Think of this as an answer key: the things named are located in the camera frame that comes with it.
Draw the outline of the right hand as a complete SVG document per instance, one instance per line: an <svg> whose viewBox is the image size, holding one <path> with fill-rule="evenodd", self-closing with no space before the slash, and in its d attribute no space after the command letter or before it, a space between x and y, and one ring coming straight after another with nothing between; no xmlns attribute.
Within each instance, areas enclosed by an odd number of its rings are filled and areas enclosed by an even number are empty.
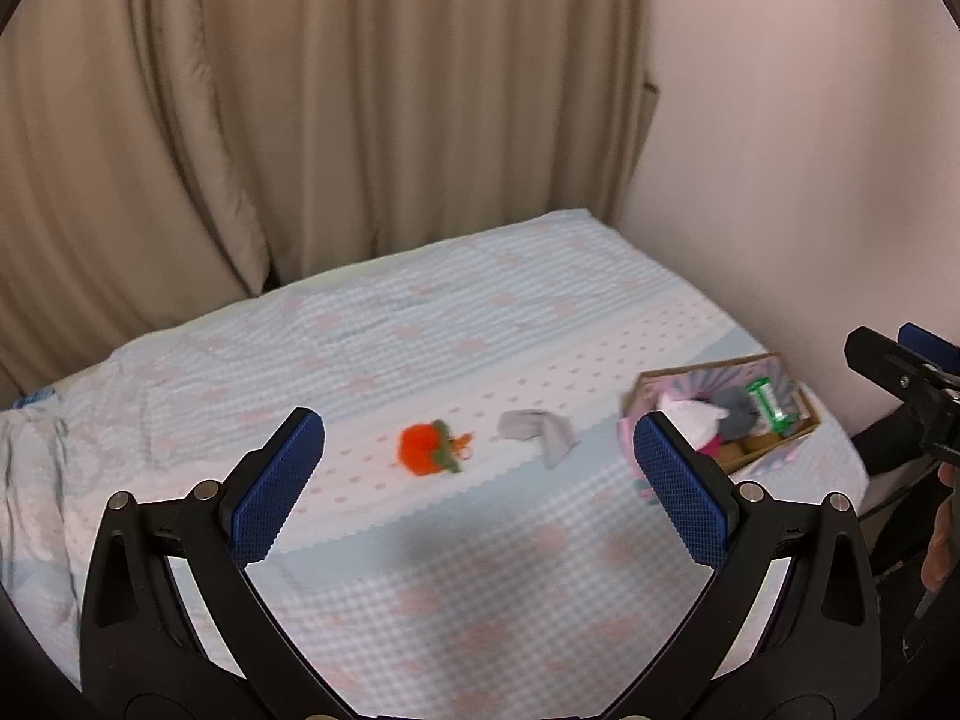
<svg viewBox="0 0 960 720"><path fill-rule="evenodd" d="M931 593L937 593L942 589L942 585L949 577L953 566L953 559L950 554L950 534L953 527L952 505L955 494L952 493L952 489L955 484L955 472L957 472L957 468L950 463L942 463L939 466L939 472L937 472L940 483L947 486L950 493L949 497L939 505L939 509L935 512L934 530L932 530L928 552L924 557L923 567L921 567L921 580L923 580L924 589Z"/></svg>

